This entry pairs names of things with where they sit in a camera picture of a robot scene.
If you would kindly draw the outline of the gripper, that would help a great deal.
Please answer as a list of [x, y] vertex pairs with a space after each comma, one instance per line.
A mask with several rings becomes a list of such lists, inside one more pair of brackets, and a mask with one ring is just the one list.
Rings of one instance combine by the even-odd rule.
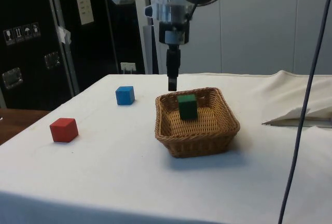
[[159, 22], [159, 42], [169, 45], [167, 49], [168, 91], [177, 91], [177, 78], [181, 65], [181, 51], [178, 45], [189, 42], [190, 24]]

